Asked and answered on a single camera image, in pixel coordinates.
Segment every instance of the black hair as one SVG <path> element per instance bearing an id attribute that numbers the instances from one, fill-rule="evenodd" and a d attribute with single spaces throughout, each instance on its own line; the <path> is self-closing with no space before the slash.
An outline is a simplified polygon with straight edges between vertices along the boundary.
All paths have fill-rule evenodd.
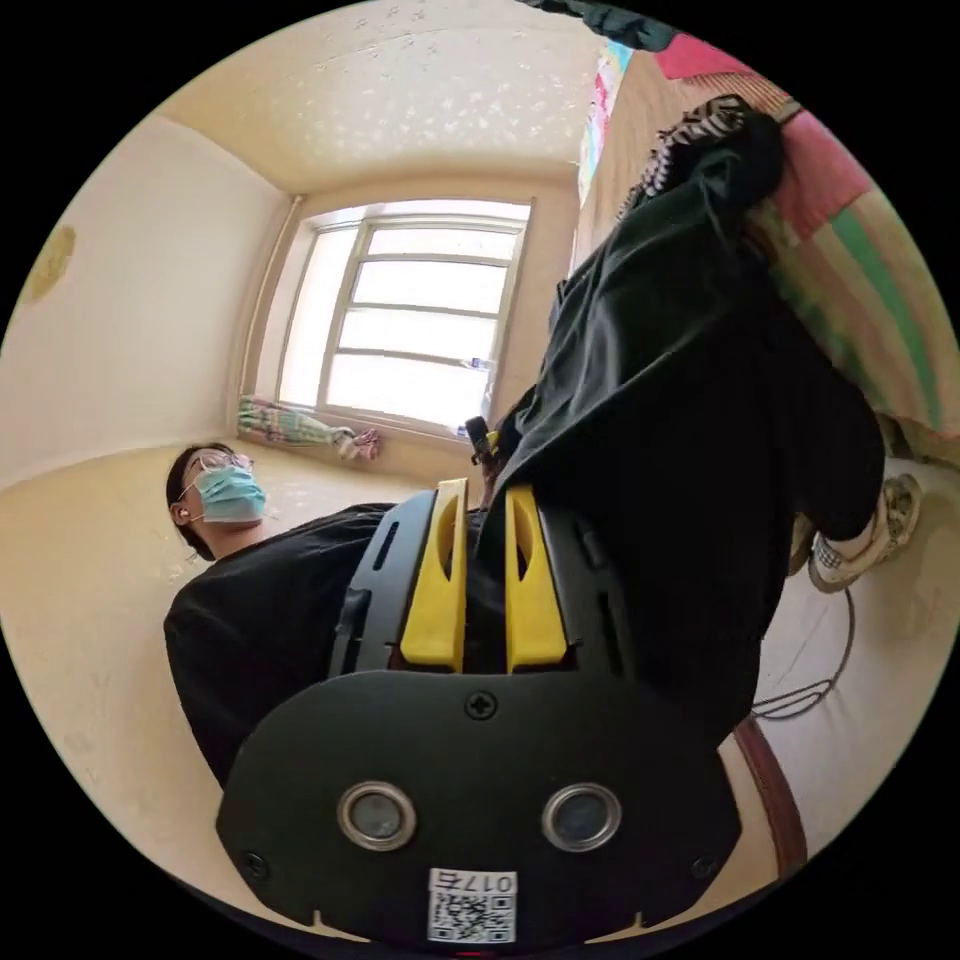
<path id="1" fill-rule="evenodd" d="M 169 511 L 175 503 L 177 503 L 180 498 L 183 496 L 183 474 L 187 469 L 187 464 L 190 462 L 190 458 L 195 454 L 199 453 L 201 450 L 219 450 L 221 453 L 234 453 L 235 451 L 231 450 L 225 443 L 199 443 L 194 447 L 187 447 L 186 450 L 181 453 L 176 460 L 173 461 L 173 465 L 170 467 L 170 472 L 167 474 L 167 510 Z M 210 551 L 210 548 L 204 542 L 203 537 L 197 533 L 193 527 L 184 524 L 180 526 L 179 523 L 174 523 L 174 526 L 177 528 L 177 533 L 187 542 L 187 545 L 193 547 L 197 551 L 197 554 L 202 557 L 207 563 L 213 563 L 216 559 L 213 553 Z"/>

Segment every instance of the yellow plastic part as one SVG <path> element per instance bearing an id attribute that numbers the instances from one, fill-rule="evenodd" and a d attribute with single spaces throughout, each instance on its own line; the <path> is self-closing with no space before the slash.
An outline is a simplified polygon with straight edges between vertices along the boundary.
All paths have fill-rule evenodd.
<path id="1" fill-rule="evenodd" d="M 437 487 L 430 529 L 400 641 L 416 666 L 463 672 L 467 606 L 467 481 Z"/>
<path id="2" fill-rule="evenodd" d="M 507 672 L 513 673 L 559 663 L 567 640 L 533 490 L 507 490 L 506 514 Z M 526 565 L 522 577 L 518 550 Z"/>

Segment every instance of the window frame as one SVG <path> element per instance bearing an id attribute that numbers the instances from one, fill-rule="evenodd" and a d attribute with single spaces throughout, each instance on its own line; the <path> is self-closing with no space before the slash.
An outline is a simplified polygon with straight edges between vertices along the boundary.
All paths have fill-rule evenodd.
<path id="1" fill-rule="evenodd" d="M 300 404 L 287 404 L 299 410 L 318 416 L 332 415 L 338 418 L 359 419 L 369 422 L 376 426 L 397 427 L 400 429 L 413 430 L 417 433 L 424 433 L 437 437 L 454 437 L 463 439 L 462 426 L 458 425 L 456 432 L 443 424 L 431 423 L 429 421 L 418 420 L 411 417 L 404 417 L 395 414 L 385 413 L 380 410 L 370 410 L 360 407 L 344 407 L 326 402 L 329 392 L 331 372 L 333 361 L 338 354 L 354 356 L 381 356 L 396 357 L 400 359 L 410 359 L 425 361 L 428 363 L 437 363 L 450 366 L 462 366 L 462 360 L 439 357 L 433 355 L 424 355 L 417 353 L 406 353 L 394 350 L 377 350 L 370 348 L 341 348 L 340 339 L 343 334 L 343 326 L 349 310 L 352 309 L 376 309 L 376 310 L 404 310 L 409 312 L 422 312 L 431 314 L 450 314 L 452 316 L 482 317 L 490 319 L 495 324 L 493 345 L 490 351 L 490 359 L 487 366 L 487 383 L 484 391 L 484 402 L 482 409 L 477 411 L 477 415 L 489 417 L 491 409 L 495 408 L 497 391 L 499 388 L 499 371 L 501 369 L 504 348 L 506 346 L 507 334 L 510 325 L 510 316 L 512 312 L 514 294 L 516 292 L 517 277 L 523 260 L 527 230 L 530 223 L 530 217 L 533 214 L 533 204 L 517 203 L 516 201 L 494 201 L 509 202 L 512 205 L 523 206 L 526 208 L 526 219 L 496 217 L 479 214 L 441 214 L 441 213 L 374 213 L 367 216 L 343 217 L 344 211 L 336 211 L 331 215 L 331 219 L 324 222 L 315 222 L 311 225 L 312 237 L 310 248 L 304 262 L 303 272 L 300 276 L 300 282 L 297 287 L 296 296 L 290 315 L 287 318 L 286 329 L 284 331 L 283 347 L 280 355 L 280 371 L 277 379 L 277 398 L 282 394 L 283 373 L 287 364 L 287 351 L 289 349 L 290 334 L 293 328 L 294 320 L 297 316 L 297 310 L 300 306 L 304 281 L 307 271 L 313 262 L 313 257 L 317 247 L 318 238 L 323 234 L 333 233 L 341 230 L 356 230 L 353 248 L 347 258 L 343 275 L 340 279 L 340 288 L 334 303 L 333 314 L 330 319 L 330 327 L 327 331 L 327 339 L 324 345 L 323 359 L 320 367 L 320 378 L 317 385 L 317 395 L 313 407 L 307 407 Z M 453 230 L 477 230 L 484 233 L 508 233 L 516 237 L 513 256 L 509 259 L 496 257 L 476 257 L 465 254 L 435 254 L 435 253 L 389 253 L 389 254 L 370 254 L 370 243 L 375 232 L 378 230 L 402 230 L 402 229 L 453 229 Z M 424 307 L 416 304 L 397 304 L 397 303 L 366 303 L 354 300 L 357 284 L 359 282 L 360 270 L 365 263 L 376 262 L 434 262 L 434 263 L 468 263 L 482 266 L 505 267 L 506 275 L 504 277 L 503 289 L 500 295 L 499 309 L 495 313 L 461 310 L 443 307 Z"/>

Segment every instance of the qr code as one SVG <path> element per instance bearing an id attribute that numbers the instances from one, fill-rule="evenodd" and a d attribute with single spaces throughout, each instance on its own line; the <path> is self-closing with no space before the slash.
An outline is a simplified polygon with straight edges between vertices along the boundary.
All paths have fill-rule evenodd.
<path id="1" fill-rule="evenodd" d="M 430 897 L 430 939 L 451 943 L 512 943 L 512 896 L 434 890 Z"/>

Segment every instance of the white sneaker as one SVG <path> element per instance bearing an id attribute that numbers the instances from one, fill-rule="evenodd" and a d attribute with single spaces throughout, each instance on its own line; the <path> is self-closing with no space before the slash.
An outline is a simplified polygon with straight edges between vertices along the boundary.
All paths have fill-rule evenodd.
<path id="1" fill-rule="evenodd" d="M 822 534 L 816 535 L 807 565 L 813 585 L 823 593 L 838 593 L 902 550 L 917 527 L 922 499 L 920 484 L 909 474 L 885 480 L 870 543 L 852 560 L 838 553 Z"/>
<path id="2" fill-rule="evenodd" d="M 787 571 L 788 577 L 795 576 L 807 565 L 816 532 L 812 521 L 806 514 L 798 513 L 793 518 L 793 539 L 790 541 L 790 568 Z"/>

